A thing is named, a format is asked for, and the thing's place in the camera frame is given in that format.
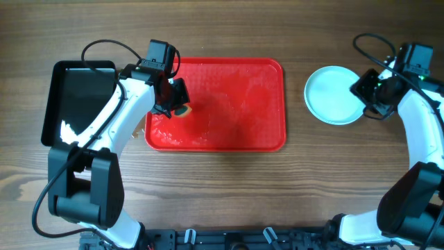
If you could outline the orange green sponge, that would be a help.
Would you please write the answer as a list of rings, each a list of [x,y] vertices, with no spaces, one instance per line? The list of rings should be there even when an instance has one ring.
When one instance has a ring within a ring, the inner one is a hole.
[[[173,114],[176,117],[186,117],[191,111],[192,108],[188,104],[184,104],[183,106],[175,109]]]

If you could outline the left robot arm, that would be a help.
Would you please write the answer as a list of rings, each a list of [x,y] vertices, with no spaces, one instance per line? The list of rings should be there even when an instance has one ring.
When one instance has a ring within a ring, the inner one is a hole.
[[[140,119],[147,113],[171,117],[189,103],[179,68],[144,61],[127,65],[117,86],[87,128],[70,138],[61,121],[63,145],[51,148],[48,184],[43,195],[48,210],[93,233],[114,249],[149,246],[145,227],[124,209],[119,157]]]

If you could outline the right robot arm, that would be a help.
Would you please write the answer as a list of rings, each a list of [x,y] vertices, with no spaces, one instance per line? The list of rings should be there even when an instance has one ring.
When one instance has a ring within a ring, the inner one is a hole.
[[[428,76],[428,62],[391,58],[369,70],[351,91],[381,115],[399,114],[407,136],[409,170],[376,210],[340,214],[324,228],[322,244],[336,249],[378,249],[412,244],[443,248],[443,83]]]

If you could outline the white plate top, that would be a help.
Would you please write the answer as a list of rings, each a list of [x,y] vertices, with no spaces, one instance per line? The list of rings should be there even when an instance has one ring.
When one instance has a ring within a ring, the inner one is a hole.
[[[317,69],[305,84],[307,108],[327,124],[342,126],[357,121],[363,115],[365,105],[350,88],[358,80],[359,76],[345,67]]]

